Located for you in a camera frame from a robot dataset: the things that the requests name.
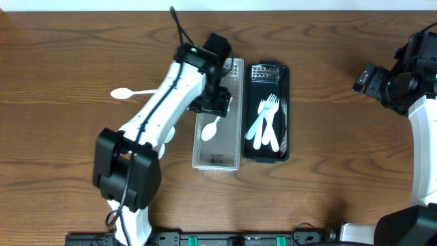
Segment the white spoon long diagonal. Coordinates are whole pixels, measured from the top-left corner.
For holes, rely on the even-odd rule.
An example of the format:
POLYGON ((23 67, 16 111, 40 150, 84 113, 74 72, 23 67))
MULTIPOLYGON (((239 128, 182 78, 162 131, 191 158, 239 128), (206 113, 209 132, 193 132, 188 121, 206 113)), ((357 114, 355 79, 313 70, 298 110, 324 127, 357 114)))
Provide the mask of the white spoon long diagonal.
POLYGON ((221 120, 221 116, 216 116, 215 119, 204 126, 202 132, 201 132, 201 139, 203 141, 209 141, 211 140, 217 132, 217 124, 221 120))

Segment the dark green plastic basket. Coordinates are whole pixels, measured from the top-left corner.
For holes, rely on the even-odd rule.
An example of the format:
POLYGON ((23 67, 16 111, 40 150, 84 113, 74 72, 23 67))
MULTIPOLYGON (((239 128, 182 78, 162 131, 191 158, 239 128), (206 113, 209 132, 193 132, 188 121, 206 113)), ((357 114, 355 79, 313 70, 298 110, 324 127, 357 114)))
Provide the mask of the dark green plastic basket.
POLYGON ((260 61, 246 67, 242 113, 242 150, 244 158, 258 163, 284 162, 290 155, 290 69, 275 61, 260 61), (245 138, 258 117, 261 100, 276 94, 278 103, 264 116, 262 144, 253 149, 253 140, 245 138))

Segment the mint green plastic fork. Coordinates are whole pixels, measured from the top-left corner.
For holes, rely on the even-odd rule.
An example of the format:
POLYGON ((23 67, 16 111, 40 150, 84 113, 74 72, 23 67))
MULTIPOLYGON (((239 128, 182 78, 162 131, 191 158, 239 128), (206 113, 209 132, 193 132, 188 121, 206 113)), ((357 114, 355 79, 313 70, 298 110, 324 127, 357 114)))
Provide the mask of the mint green plastic fork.
POLYGON ((245 138, 247 140, 251 140, 252 138, 254 138, 259 125, 264 119, 264 116, 267 114, 268 111, 270 111, 275 106, 276 101, 277 101, 276 94, 269 95, 269 97, 264 101, 262 112, 258 115, 258 117, 254 121, 250 129, 246 132, 245 138))

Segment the white plastic fork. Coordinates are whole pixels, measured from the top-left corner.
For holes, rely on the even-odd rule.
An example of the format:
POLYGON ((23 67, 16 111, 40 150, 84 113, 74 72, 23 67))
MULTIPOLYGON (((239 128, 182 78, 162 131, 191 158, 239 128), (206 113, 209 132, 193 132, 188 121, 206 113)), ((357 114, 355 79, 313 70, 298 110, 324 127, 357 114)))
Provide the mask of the white plastic fork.
MULTIPOLYGON (((263 110, 264 110, 264 103, 265 100, 261 100, 259 103, 259 107, 257 110, 257 113, 260 114, 263 110)), ((261 144, 262 144, 262 129, 263 129, 263 120, 259 123, 259 126, 257 127, 257 131, 255 133, 254 136, 254 140, 253 140, 253 149, 254 150, 259 150, 261 148, 261 144)))

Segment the white spoon gripper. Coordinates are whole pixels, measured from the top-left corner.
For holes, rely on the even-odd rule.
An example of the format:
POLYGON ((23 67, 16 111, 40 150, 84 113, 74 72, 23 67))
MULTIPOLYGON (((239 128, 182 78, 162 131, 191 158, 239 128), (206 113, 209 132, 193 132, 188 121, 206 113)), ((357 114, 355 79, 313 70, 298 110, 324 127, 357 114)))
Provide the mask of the white spoon gripper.
POLYGON ((140 95, 140 94, 154 94, 156 93, 157 89, 155 90, 140 90, 140 91, 132 91, 125 87, 120 87, 117 89, 114 89, 110 95, 111 97, 119 100, 126 100, 129 99, 132 96, 140 95))

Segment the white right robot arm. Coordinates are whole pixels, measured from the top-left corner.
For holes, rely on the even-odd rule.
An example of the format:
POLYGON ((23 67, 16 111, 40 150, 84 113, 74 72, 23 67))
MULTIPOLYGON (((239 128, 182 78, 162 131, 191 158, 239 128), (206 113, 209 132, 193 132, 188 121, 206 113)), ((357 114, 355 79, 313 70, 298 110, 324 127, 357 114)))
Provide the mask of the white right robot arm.
POLYGON ((367 64, 352 86, 409 119, 413 134, 410 206, 436 203, 436 70, 418 67, 398 74, 367 64))

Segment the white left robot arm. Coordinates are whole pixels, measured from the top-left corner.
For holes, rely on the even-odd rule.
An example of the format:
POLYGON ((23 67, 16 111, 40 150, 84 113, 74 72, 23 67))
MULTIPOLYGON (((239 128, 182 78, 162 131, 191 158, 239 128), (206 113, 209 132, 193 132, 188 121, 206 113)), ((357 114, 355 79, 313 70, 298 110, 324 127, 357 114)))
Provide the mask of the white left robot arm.
POLYGON ((119 130, 104 128, 96 140, 93 184, 111 205, 107 226, 123 245, 145 245, 152 233, 148 206, 161 184, 165 139, 185 110, 224 116, 230 93, 219 83, 231 54, 228 42, 178 48, 164 81, 119 130))

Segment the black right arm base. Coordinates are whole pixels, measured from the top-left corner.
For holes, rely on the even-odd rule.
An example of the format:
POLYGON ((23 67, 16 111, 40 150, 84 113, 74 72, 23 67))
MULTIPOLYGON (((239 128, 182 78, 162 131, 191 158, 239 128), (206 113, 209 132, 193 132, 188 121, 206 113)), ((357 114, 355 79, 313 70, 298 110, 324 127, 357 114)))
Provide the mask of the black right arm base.
POLYGON ((383 216, 375 225, 343 223, 327 241, 381 246, 436 246, 436 205, 412 206, 383 216))

